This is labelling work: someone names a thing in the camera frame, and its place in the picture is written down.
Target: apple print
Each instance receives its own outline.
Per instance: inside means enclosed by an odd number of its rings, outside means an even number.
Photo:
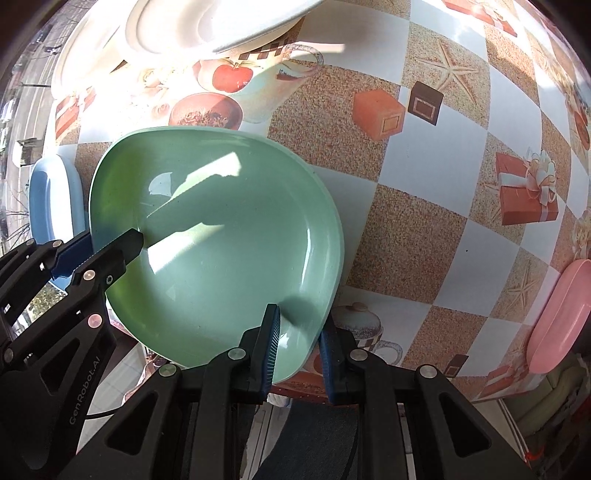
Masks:
[[[220,65],[213,72],[212,85],[226,93],[236,93],[242,90],[252,80],[252,70],[235,65]]]

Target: checkered tablecloth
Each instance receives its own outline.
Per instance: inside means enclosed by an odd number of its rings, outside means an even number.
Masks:
[[[538,384],[525,363],[528,337],[560,273],[586,258],[589,143],[575,112],[584,115],[588,86],[560,33],[526,0],[486,2],[490,21],[452,3],[327,0],[277,45],[225,60],[234,70],[268,62],[226,94],[243,109],[240,130],[293,150],[331,192],[345,234],[335,306],[366,305],[381,339],[402,348],[403,367],[444,371],[462,358],[452,381],[480,400]],[[304,56],[265,79],[277,50],[294,42]],[[213,62],[127,64],[94,85],[96,97],[73,95],[80,113],[57,152],[75,163],[85,198],[112,142],[167,125],[180,99],[216,90],[208,72],[224,61]],[[267,93],[254,91],[257,79]],[[353,122],[355,93],[381,89],[406,107],[417,81],[444,95],[436,125],[406,112],[400,133],[374,141]],[[266,117],[253,106],[263,100]],[[496,154],[526,160],[528,151],[556,166],[558,216],[504,226]],[[278,391],[321,395],[311,364]]]

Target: cable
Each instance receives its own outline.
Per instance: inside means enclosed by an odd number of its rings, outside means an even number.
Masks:
[[[113,415],[120,408],[121,407],[117,407],[117,408],[113,408],[113,410],[100,411],[98,413],[91,413],[86,416],[85,420],[94,420],[94,419],[101,419],[103,417],[108,417],[110,415]]]

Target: ribbon bow print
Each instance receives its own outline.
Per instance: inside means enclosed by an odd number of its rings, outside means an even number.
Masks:
[[[542,206],[547,206],[556,198],[556,164],[545,150],[541,155],[527,151],[527,174],[525,187],[532,198],[537,198]]]
[[[535,198],[542,206],[540,222],[548,218],[548,204],[556,198],[556,164],[545,150],[540,155],[527,150],[524,160],[527,170],[525,177],[512,173],[499,173],[498,186],[512,188],[526,188],[530,198]]]

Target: green plate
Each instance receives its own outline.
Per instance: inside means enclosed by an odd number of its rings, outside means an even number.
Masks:
[[[273,380],[302,367],[335,296],[343,232],[330,194],[300,157],[222,128],[127,135],[92,181],[95,250],[129,228],[144,233],[145,248],[108,299],[140,342],[184,367],[202,365],[277,303]]]

